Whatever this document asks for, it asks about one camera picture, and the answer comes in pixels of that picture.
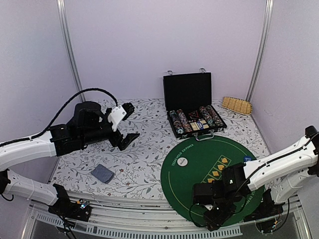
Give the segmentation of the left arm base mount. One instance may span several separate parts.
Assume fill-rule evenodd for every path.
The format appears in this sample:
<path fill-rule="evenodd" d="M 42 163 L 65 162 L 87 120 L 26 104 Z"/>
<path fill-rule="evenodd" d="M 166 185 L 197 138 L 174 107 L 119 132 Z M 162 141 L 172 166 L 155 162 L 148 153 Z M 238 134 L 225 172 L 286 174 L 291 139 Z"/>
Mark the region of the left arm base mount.
<path fill-rule="evenodd" d="M 53 184 L 57 191 L 57 201 L 49 206 L 48 212 L 60 216 L 61 218 L 70 218 L 83 222 L 88 222 L 92 207 L 88 200 L 79 199 L 72 202 L 63 186 Z"/>

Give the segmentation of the white dealer button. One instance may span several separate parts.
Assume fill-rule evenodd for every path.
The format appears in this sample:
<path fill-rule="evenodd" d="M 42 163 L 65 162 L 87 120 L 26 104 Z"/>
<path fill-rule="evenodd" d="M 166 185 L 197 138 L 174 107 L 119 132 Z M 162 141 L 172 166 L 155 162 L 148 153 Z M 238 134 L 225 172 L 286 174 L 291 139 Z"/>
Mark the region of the white dealer button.
<path fill-rule="evenodd" d="M 177 160 L 177 164 L 181 167 L 185 167 L 188 164 L 188 160 L 185 157 L 180 157 Z"/>

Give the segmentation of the blue small blind button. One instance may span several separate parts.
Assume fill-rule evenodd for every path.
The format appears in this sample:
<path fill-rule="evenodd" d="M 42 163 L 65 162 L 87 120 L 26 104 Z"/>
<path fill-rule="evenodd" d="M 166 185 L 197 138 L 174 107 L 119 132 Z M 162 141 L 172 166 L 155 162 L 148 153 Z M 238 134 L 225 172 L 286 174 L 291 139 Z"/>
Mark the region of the blue small blind button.
<path fill-rule="evenodd" d="M 243 160 L 244 160 L 244 162 L 252 161 L 252 157 L 244 156 Z"/>

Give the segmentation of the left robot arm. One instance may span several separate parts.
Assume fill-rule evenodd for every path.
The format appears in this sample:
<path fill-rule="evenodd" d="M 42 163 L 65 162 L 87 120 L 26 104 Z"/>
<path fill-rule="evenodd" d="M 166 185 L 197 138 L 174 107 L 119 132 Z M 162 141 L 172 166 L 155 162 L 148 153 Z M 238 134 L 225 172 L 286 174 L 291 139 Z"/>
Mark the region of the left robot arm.
<path fill-rule="evenodd" d="M 60 185 L 43 184 L 23 177 L 10 170 L 10 167 L 34 159 L 63 156 L 87 146 L 109 141 L 112 147 L 123 151 L 134 141 L 139 133 L 123 136 L 118 130 L 120 122 L 133 112 L 131 103 L 124 103 L 105 113 L 96 102 L 79 103 L 74 116 L 67 124 L 51 126 L 38 136 L 14 140 L 0 145 L 0 192 L 54 205 L 63 216 L 74 212 L 74 205 Z"/>

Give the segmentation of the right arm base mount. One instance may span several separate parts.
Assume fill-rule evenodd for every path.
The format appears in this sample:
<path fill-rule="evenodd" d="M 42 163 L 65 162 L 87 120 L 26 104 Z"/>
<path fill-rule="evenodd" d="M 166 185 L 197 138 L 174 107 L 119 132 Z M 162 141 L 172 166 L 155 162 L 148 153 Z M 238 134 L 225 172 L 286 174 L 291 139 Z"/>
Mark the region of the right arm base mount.
<path fill-rule="evenodd" d="M 285 203 L 275 204 L 271 196 L 271 189 L 267 189 L 263 193 L 262 202 L 251 214 L 244 218 L 244 222 L 263 219 L 270 216 L 278 215 L 278 219 L 272 219 L 270 222 L 256 223 L 256 228 L 262 234 L 270 234 L 276 230 L 281 214 L 283 213 L 283 205 Z"/>

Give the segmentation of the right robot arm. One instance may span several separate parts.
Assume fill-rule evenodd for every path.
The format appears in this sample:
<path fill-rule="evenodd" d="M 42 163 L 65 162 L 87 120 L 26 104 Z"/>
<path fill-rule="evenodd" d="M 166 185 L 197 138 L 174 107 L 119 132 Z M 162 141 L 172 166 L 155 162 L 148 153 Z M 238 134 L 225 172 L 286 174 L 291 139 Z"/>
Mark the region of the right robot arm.
<path fill-rule="evenodd" d="M 226 137 L 187 139 L 166 156 L 160 182 L 178 214 L 214 231 L 281 214 L 288 199 L 318 174 L 319 132 L 308 126 L 297 142 L 260 159 Z"/>

